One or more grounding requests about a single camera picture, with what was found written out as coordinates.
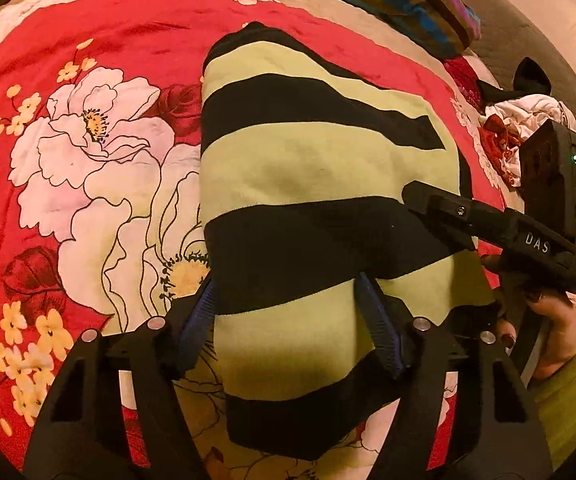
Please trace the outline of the right hand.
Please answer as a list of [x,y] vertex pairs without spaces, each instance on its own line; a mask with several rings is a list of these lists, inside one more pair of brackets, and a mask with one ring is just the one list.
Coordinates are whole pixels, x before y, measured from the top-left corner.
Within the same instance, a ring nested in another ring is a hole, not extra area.
[[[501,261],[501,255],[481,257],[484,268],[495,274],[509,273]],[[547,287],[536,278],[521,276],[518,294],[524,304],[542,320],[547,319],[549,330],[546,342],[542,344],[539,359],[532,378],[534,382],[544,382],[556,374],[567,362],[576,356],[576,309],[565,292]],[[516,326],[500,315],[496,322],[496,336],[506,349],[516,344]]]

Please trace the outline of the green sleeve forearm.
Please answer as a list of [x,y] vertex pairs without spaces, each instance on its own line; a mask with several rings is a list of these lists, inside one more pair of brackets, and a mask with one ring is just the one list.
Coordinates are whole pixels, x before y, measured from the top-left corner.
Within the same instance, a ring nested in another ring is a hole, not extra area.
[[530,392],[557,470],[576,452],[576,356]]

